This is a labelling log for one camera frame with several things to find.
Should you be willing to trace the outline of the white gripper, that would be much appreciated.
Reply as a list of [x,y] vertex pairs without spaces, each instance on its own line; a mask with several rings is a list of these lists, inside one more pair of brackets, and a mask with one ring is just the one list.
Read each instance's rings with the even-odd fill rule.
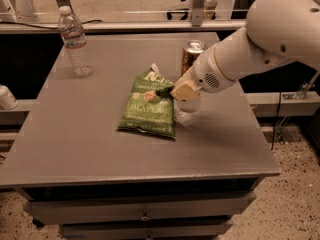
[[174,84],[172,96],[177,101],[193,100],[199,97],[201,91],[217,93],[231,87],[234,81],[228,79],[219,69],[215,59],[213,45],[202,52],[190,67]]

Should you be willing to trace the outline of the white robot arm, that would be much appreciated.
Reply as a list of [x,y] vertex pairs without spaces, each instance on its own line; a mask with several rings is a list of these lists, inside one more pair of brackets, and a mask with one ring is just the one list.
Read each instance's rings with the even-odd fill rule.
[[320,70],[319,2],[256,0],[245,25],[202,52],[170,94],[177,101],[192,100],[292,62]]

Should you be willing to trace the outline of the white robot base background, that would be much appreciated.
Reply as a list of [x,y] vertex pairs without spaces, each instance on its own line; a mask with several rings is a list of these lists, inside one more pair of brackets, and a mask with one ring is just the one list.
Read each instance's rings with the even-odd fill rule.
[[33,0],[0,0],[0,22],[37,22]]

